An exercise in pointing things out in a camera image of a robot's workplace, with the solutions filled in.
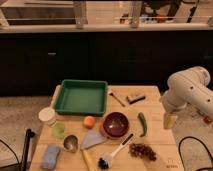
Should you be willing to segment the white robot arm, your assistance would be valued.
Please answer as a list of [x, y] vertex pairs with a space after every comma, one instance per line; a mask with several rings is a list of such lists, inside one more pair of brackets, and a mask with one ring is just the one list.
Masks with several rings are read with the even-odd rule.
[[178, 71], [169, 76], [168, 90], [161, 97], [165, 109], [163, 122], [165, 129], [173, 127], [177, 112], [188, 104], [213, 119], [213, 90], [207, 87], [210, 79], [208, 70], [201, 66]]

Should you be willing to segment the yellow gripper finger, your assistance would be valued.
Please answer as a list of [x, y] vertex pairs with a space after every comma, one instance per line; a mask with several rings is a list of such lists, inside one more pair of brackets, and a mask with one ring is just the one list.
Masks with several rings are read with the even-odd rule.
[[176, 120], [177, 120], [178, 116], [172, 113], [165, 113], [164, 114], [164, 128], [165, 129], [171, 129]]

